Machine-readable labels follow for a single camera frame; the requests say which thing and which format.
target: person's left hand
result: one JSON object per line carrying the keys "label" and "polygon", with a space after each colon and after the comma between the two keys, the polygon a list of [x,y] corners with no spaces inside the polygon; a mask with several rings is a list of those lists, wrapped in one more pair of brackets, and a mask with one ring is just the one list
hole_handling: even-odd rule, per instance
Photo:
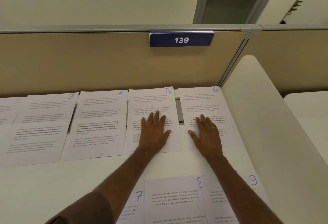
{"label": "person's left hand", "polygon": [[151,157],[163,148],[171,133],[171,130],[164,132],[165,118],[166,116],[163,115],[158,122],[159,111],[156,111],[155,116],[153,112],[150,113],[147,124],[145,118],[141,119],[141,134],[138,148],[146,151]]}

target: blue sign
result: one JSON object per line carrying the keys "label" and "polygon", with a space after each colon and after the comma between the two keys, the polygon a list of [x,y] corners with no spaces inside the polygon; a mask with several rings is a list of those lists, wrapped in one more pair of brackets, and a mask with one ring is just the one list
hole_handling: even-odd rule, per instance
{"label": "blue sign", "polygon": [[150,47],[210,46],[213,31],[151,32]]}

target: table surface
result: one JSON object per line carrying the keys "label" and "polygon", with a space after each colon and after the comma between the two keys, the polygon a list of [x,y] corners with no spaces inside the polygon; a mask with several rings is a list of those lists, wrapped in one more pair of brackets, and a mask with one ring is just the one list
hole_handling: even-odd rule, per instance
{"label": "table surface", "polygon": [[289,94],[285,102],[328,164],[328,91]]}
{"label": "table surface", "polygon": [[[180,125],[182,152],[159,153],[145,169],[144,179],[212,174],[199,152],[187,147]],[[255,173],[245,147],[224,148],[224,155],[239,174]],[[0,170],[0,223],[44,223],[67,205],[95,188],[127,156],[38,164]]]}

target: sleeve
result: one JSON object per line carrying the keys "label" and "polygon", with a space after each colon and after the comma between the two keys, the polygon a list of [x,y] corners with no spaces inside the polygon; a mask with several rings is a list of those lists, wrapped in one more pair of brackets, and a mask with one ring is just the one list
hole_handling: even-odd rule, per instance
{"label": "sleeve", "polygon": [[111,206],[100,192],[91,192],[59,212],[46,224],[113,224]]}

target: printed page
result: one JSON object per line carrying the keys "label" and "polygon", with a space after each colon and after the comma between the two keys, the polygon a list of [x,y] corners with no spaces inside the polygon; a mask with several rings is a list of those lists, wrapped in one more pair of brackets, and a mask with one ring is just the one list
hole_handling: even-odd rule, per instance
{"label": "printed page", "polygon": [[127,93],[81,92],[63,161],[124,155]]}
{"label": "printed page", "polygon": [[0,98],[0,147],[25,98]]}
{"label": "printed page", "polygon": [[[265,190],[256,174],[242,175],[244,181],[270,207]],[[202,191],[208,223],[239,223],[215,176],[202,176]]]}
{"label": "printed page", "polygon": [[0,166],[58,162],[77,98],[78,93],[29,95],[0,147]]}
{"label": "printed page", "polygon": [[[199,136],[195,118],[203,114],[216,124],[223,148],[243,146],[235,121],[219,87],[179,88],[179,95],[186,132],[194,131]],[[196,150],[190,135],[188,147]]]}
{"label": "printed page", "polygon": [[129,90],[128,127],[125,141],[125,155],[131,155],[137,148],[141,132],[141,118],[148,119],[150,112],[160,111],[159,118],[166,116],[164,132],[172,132],[160,152],[183,150],[180,137],[178,114],[173,87],[160,89]]}
{"label": "printed page", "polygon": [[145,219],[144,185],[140,183],[133,189],[124,209],[117,220],[117,224],[141,224]]}
{"label": "printed page", "polygon": [[199,176],[145,180],[145,223],[206,224],[201,187]]}

